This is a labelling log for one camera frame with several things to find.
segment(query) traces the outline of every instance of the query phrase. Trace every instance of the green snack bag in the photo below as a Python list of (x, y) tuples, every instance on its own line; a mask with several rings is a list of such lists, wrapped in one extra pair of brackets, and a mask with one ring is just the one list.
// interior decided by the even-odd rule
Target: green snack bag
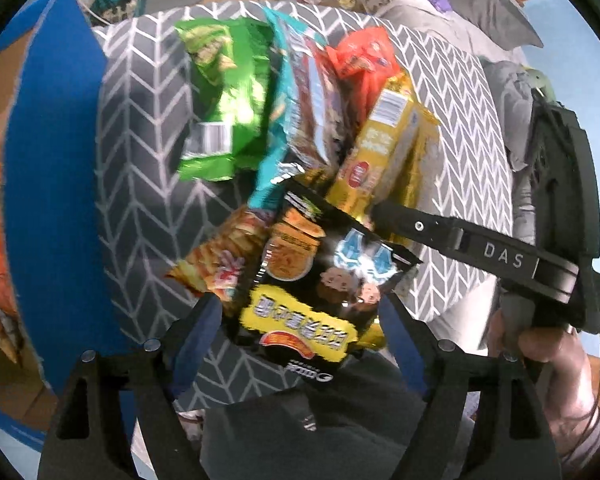
[(180, 177), (227, 180), (237, 170), (256, 170), (267, 149), (269, 24), (197, 18), (175, 28), (191, 55), (199, 91), (199, 121), (185, 140)]

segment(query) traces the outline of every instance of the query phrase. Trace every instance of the barcode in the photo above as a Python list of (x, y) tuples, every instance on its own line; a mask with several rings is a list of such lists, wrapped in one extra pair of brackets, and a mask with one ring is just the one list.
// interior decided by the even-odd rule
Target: barcode
[(398, 94), (398, 92), (382, 90), (369, 120), (388, 124), (392, 128), (395, 128), (400, 122), (400, 117), (408, 101), (409, 98), (407, 96)]
[(200, 126), (202, 127), (200, 155), (225, 155), (231, 153), (231, 124), (200, 123)]

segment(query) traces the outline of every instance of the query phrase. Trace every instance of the bowl of noodles image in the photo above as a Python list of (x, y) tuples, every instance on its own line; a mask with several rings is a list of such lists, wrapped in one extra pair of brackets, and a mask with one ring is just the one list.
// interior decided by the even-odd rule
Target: bowl of noodles image
[(303, 278), (314, 262), (310, 253), (275, 242), (266, 245), (264, 258), (267, 259), (267, 274), (281, 282), (294, 282)]

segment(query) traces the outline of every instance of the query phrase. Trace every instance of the gray and white tablecloth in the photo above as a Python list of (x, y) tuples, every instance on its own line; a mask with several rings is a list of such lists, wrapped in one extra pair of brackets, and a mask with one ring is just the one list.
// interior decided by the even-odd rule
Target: gray and white tablecloth
[[(424, 33), (372, 16), (291, 2), (225, 2), (184, 7), (94, 29), (109, 58), (96, 138), (100, 240), (123, 332), (142, 342), (161, 336), (195, 298), (164, 277), (246, 201), (253, 175), (228, 182), (183, 182), (175, 168), (197, 117), (189, 56), (173, 24), (195, 17), (251, 16), (262, 5), (288, 12), (337, 44), (349, 31), (383, 25), (418, 97), (440, 118), (442, 174), (431, 212), (458, 216), (509, 235), (511, 176), (500, 126), (477, 57)], [(429, 320), (486, 273), (426, 249), (417, 278), (402, 291), (407, 309)], [(263, 363), (218, 334), (183, 409), (237, 402), (293, 385), (295, 375)]]

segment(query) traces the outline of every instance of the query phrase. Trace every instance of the hand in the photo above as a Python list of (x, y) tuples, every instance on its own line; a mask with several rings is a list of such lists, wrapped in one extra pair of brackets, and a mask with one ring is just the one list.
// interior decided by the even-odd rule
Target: hand
[[(504, 349), (504, 333), (502, 313), (497, 311), (489, 324), (490, 356), (497, 356)], [(525, 330), (518, 338), (518, 346), (525, 357), (554, 366), (544, 414), (558, 453), (567, 455), (578, 445), (584, 431), (591, 431), (596, 423), (594, 418), (587, 430), (596, 402), (587, 353), (576, 332), (569, 334), (560, 328)]]

